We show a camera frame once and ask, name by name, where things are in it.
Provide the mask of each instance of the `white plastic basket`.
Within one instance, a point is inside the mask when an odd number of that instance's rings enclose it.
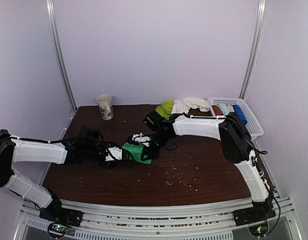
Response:
[[[259,121],[257,120],[255,114],[252,112],[252,110],[249,108],[249,106],[243,99],[229,97],[209,97],[207,101],[210,105],[210,111],[213,116],[215,116],[215,113],[212,108],[212,105],[239,105],[247,119],[246,128],[250,133],[252,140],[255,140],[258,136],[262,136],[264,134],[264,130],[260,125]]]

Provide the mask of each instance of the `white mug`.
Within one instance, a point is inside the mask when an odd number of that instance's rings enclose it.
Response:
[[[103,120],[110,120],[113,118],[113,103],[112,103],[112,96],[108,94],[100,95],[96,98],[99,111],[102,114]]]

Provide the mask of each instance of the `white cloth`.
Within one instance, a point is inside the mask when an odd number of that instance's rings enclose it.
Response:
[[[197,109],[201,112],[209,111],[207,100],[198,97],[188,96],[182,100],[175,99],[172,114],[188,113],[190,109]]]

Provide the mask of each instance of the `white wall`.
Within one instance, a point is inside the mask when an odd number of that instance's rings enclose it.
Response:
[[[0,1],[0,129],[58,139],[72,109],[61,80],[45,0]],[[20,164],[36,182],[46,164]],[[22,201],[0,188],[0,240],[8,240]]]
[[[237,97],[258,1],[58,0],[57,24],[77,105]]]
[[[308,239],[308,0],[269,1],[248,97],[265,134],[266,163]]]

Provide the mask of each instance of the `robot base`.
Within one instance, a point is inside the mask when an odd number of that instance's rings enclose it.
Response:
[[[249,207],[245,209],[236,210],[233,212],[236,226],[252,224],[255,222],[261,222],[269,218],[276,216],[275,210],[271,209],[264,215],[264,212],[260,214],[255,207]]]
[[[65,226],[73,226],[73,227],[80,227],[80,223],[83,219],[83,212],[62,208],[63,214],[67,217],[64,217],[63,219],[58,220],[58,223],[65,225]],[[40,212],[39,217],[42,219],[47,219],[49,221],[54,222],[55,220],[52,219],[50,216],[46,215],[43,211]]]

